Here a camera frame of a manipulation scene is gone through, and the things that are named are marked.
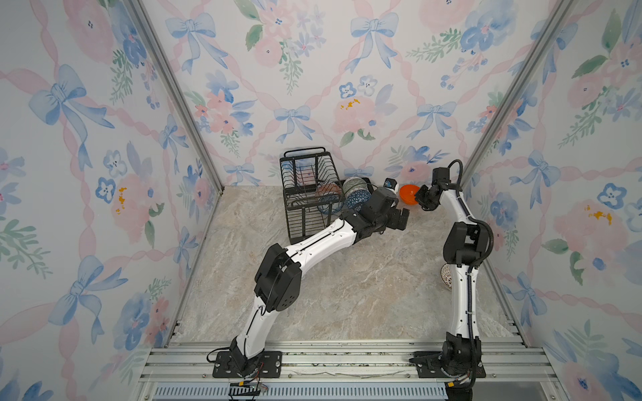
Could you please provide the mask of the aluminium rail frame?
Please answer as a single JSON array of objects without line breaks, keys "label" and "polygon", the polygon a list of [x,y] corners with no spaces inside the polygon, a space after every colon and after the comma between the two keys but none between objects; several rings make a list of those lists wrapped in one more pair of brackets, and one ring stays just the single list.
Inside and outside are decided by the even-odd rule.
[{"label": "aluminium rail frame", "polygon": [[[541,348],[517,336],[484,338],[483,373],[475,400],[566,400]],[[280,354],[247,377],[219,354],[221,344],[183,343],[153,349],[134,400],[447,400],[446,379],[411,363],[438,342],[411,340],[299,341],[267,345]]]}]

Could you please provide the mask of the green patterned bowl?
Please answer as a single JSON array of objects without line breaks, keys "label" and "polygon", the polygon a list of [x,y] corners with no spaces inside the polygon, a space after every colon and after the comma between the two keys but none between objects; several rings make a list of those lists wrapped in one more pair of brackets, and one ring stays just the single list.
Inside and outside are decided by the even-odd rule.
[{"label": "green patterned bowl", "polygon": [[346,196],[348,196],[349,194],[355,191],[360,191],[360,190],[365,190],[366,192],[369,191],[368,183],[366,182],[366,180],[364,178],[357,177],[357,176],[352,176],[347,178],[344,181],[342,188]]}]

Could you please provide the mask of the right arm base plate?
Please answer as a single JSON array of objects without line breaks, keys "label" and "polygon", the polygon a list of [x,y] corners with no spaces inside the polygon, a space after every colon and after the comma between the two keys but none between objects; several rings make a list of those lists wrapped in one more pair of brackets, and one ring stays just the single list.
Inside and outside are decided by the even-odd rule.
[{"label": "right arm base plate", "polygon": [[473,368],[469,356],[447,358],[436,351],[416,351],[409,363],[416,367],[420,379],[465,379]]}]

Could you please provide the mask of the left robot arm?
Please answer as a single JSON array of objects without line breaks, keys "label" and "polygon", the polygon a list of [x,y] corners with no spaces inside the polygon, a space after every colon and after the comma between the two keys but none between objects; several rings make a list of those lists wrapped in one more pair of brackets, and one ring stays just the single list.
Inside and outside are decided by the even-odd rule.
[{"label": "left robot arm", "polygon": [[255,275],[252,310],[229,346],[238,369],[248,369],[264,351],[278,315],[298,299],[306,273],[327,257],[386,229],[406,229],[410,211],[398,209],[397,189],[382,186],[358,210],[348,209],[321,232],[288,247],[274,244]]}]

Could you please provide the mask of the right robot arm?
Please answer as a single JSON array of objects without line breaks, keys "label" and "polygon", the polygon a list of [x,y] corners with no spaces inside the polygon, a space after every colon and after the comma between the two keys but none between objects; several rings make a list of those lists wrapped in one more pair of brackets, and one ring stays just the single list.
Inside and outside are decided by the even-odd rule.
[{"label": "right robot arm", "polygon": [[451,179],[449,167],[432,172],[431,185],[423,185],[416,200],[426,212],[442,206],[453,220],[442,249],[450,272],[453,314],[439,353],[416,354],[416,364],[431,374],[456,382],[473,379],[482,366],[482,342],[477,327],[476,286],[479,268],[490,256],[493,230],[471,213],[461,194],[461,182]]}]

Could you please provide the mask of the dark blue patterned bowl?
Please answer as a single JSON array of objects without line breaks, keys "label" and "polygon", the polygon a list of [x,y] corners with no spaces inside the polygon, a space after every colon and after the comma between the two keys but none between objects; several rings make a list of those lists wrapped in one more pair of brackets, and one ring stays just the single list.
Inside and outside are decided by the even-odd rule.
[{"label": "dark blue patterned bowl", "polygon": [[348,210],[359,212],[370,198],[371,193],[368,189],[354,190],[347,195],[345,206]]}]

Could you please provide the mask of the orange plastic bowl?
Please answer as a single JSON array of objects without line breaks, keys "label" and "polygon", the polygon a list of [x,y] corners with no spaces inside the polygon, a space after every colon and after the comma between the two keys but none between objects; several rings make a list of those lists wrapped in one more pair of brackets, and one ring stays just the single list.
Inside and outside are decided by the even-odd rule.
[{"label": "orange plastic bowl", "polygon": [[406,205],[414,206],[418,204],[416,195],[420,187],[417,185],[403,185],[399,190],[399,196]]}]

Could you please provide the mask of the red patterned bowl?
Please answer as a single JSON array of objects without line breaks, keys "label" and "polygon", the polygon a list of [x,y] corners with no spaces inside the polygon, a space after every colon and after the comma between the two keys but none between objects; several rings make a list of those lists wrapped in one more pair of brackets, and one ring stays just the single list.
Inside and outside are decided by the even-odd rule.
[{"label": "red patterned bowl", "polygon": [[339,200],[341,200],[343,196],[342,188],[334,182],[324,183],[320,185],[317,188],[315,194],[321,198]]}]

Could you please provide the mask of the black wire dish rack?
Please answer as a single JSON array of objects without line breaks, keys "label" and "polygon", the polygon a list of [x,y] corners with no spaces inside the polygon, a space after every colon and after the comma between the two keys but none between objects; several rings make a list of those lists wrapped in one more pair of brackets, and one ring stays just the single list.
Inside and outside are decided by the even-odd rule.
[{"label": "black wire dish rack", "polygon": [[[284,208],[291,244],[302,242],[329,226],[339,214],[348,210],[345,206],[344,181],[334,159],[324,147],[309,147],[287,150],[280,158],[280,172],[283,185]],[[369,179],[369,192],[374,187]],[[334,182],[342,188],[342,199],[321,198],[315,194],[317,188]]]}]

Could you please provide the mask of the beige lattice bowl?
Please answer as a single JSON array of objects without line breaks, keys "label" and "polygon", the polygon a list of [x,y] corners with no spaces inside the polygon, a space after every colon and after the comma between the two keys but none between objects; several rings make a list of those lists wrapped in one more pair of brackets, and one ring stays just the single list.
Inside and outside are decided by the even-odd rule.
[{"label": "beige lattice bowl", "polygon": [[441,275],[441,280],[444,283],[444,285],[451,290],[452,289],[452,275],[451,275],[451,269],[450,266],[447,264],[444,264],[441,267],[440,270],[440,275]]}]

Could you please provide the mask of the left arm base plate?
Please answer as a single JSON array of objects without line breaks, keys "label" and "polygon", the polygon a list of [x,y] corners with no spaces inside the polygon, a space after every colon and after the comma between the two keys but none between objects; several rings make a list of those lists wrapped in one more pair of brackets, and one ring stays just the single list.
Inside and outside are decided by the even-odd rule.
[{"label": "left arm base plate", "polygon": [[217,354],[213,364],[212,377],[215,379],[278,379],[283,367],[283,353],[263,351],[252,359],[245,359],[224,350]]}]

